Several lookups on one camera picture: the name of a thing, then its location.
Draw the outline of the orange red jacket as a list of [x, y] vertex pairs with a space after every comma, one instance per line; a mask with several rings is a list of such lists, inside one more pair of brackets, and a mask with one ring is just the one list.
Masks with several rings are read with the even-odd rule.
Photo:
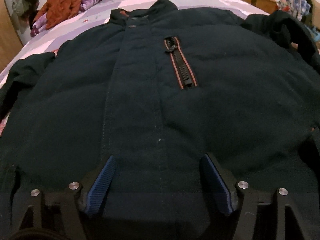
[[81, 0], [47, 0], [33, 20], [33, 29], [48, 30], [73, 18], [80, 10]]

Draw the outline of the hanging bags on wall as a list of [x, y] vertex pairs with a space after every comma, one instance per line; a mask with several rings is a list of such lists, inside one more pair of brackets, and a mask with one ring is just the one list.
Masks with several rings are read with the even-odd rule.
[[39, 4], [40, 0], [12, 0], [11, 7], [18, 18], [29, 23], [29, 27], [32, 28]]

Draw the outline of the dark navy padded jacket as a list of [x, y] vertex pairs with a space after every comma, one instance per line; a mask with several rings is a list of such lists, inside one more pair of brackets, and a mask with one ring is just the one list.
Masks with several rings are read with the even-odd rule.
[[86, 239], [223, 239], [203, 192], [212, 153], [259, 191], [286, 188], [319, 239], [319, 51], [283, 11], [112, 10], [1, 88], [1, 239], [12, 200], [62, 191], [113, 156]]

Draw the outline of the pink purple checkered bedsheet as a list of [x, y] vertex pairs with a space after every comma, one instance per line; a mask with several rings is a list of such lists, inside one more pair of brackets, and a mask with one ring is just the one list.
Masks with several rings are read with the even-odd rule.
[[[5, 84], [8, 72], [13, 64], [21, 59], [33, 54], [45, 52], [57, 52], [61, 45], [84, 31], [107, 23], [111, 10], [123, 8], [135, 10], [148, 8], [157, 0], [102, 0], [85, 12], [70, 20], [66, 20], [49, 31], [44, 31], [32, 38], [17, 54], [17, 56], [1, 72], [1, 84]], [[179, 9], [212, 7], [230, 10], [241, 18], [246, 18], [251, 14], [263, 14], [264, 11], [241, 0], [171, 0]]]

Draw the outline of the plaid hanging clothes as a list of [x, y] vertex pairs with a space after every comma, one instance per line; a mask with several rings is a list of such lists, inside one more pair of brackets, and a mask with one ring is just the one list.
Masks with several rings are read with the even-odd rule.
[[312, 14], [313, 3], [312, 0], [279, 0], [278, 9], [303, 22]]

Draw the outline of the wooden wardrobe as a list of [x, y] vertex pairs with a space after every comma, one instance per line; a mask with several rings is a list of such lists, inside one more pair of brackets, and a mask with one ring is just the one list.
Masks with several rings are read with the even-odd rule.
[[20, 52], [23, 44], [12, 25], [5, 0], [0, 0], [0, 68], [1, 71]]

